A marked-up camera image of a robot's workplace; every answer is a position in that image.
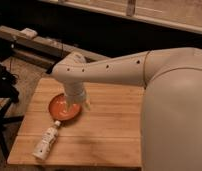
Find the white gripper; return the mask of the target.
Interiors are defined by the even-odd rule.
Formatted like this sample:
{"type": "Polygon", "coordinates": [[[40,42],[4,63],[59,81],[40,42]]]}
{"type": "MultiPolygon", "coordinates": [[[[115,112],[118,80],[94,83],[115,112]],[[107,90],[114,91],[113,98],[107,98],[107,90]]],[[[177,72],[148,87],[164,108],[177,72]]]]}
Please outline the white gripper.
{"type": "Polygon", "coordinates": [[[87,110],[91,110],[90,100],[86,100],[86,91],[82,82],[77,83],[65,83],[63,85],[65,91],[65,97],[67,102],[65,107],[70,110],[73,103],[83,103],[83,107],[87,110]]]}

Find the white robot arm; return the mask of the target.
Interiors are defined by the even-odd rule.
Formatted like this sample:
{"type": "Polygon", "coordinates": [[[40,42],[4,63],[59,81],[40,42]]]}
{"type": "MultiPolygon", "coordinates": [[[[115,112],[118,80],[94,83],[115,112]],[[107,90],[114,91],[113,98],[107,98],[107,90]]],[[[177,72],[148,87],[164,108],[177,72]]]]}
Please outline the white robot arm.
{"type": "Polygon", "coordinates": [[[70,104],[86,100],[86,82],[144,87],[143,171],[202,171],[202,49],[150,50],[91,63],[72,52],[52,76],[70,104]]]}

